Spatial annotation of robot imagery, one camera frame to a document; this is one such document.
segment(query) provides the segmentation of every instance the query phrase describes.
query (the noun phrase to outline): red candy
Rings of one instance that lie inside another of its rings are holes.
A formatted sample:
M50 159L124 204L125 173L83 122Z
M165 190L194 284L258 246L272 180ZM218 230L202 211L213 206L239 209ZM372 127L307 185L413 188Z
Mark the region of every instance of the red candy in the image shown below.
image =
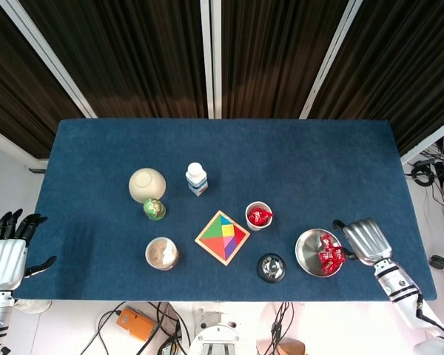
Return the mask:
M320 242L324 247L324 251L317 253L317 255L322 264L322 270L328 275L333 274L346 261L343 248L341 246L334 246L329 234L320 237Z
M272 213L268 212L265 209L257 207L256 209L250 211L248 218L250 223L256 226L264 226L265 224L268 223L270 217L272 216L273 216Z

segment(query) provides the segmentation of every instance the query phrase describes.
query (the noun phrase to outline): orange device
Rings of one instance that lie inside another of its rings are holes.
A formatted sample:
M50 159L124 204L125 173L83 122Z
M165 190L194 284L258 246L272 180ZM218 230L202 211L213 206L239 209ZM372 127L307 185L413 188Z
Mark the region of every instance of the orange device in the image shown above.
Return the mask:
M149 335L155 327L155 322L149 317L145 316L138 309L132 307L125 307L117 319L117 324L123 329L127 329L130 335L146 342Z

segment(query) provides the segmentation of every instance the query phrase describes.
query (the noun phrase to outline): paper cup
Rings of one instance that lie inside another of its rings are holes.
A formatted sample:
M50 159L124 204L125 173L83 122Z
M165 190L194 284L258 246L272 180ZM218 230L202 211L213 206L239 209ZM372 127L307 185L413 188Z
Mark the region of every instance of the paper cup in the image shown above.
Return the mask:
M267 226L272 224L272 221L273 221L273 216L271 216L269 218L268 222L263 226L256 226L255 224L250 222L249 221L249 213L251 212L251 210L256 209L258 207L261 209L267 210L269 213L273 213L272 209L270 209L266 203L263 203L261 201L256 201L256 202L250 203L245 209L245 219L246 219L247 226L253 231L260 231L261 229L266 228Z
M145 257L153 268L168 271L178 262L179 252L172 240L159 237L148 243Z

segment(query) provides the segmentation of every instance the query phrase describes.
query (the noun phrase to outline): metal bowl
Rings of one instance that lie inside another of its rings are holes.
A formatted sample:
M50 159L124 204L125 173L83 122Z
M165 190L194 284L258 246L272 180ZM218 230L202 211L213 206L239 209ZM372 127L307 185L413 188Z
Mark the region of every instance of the metal bowl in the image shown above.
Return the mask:
M325 234L331 236L332 244L334 246L341 246L335 235L329 231L325 231L324 229L310 229L305 231L296 242L295 253L297 262L299 265L301 265L301 268L303 268L305 272L311 274L312 276L330 277L336 275L336 273L342 267L341 264L332 274L327 274L323 271L322 264L320 263L317 253L324 250L320 237Z

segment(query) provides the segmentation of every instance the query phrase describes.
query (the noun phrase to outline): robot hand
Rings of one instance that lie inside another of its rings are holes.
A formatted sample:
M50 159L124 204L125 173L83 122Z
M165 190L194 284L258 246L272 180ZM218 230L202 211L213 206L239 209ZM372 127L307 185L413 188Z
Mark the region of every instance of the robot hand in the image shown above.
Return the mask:
M50 257L41 265L25 268L27 250L36 228L47 218L40 214L30 214L15 230L16 221L23 210L8 212L0 219L0 354L8 354L10 349L1 342L7 335L11 309L15 304L12 291L16 290L24 277L30 277L48 269L56 257Z
M414 352L418 355L444 355L444 325L424 302L416 283L391 259L391 246L380 227L370 219L348 226L339 220L333 224L334 228L342 229L358 259L374 267L378 283L408 326L436 336L416 345Z

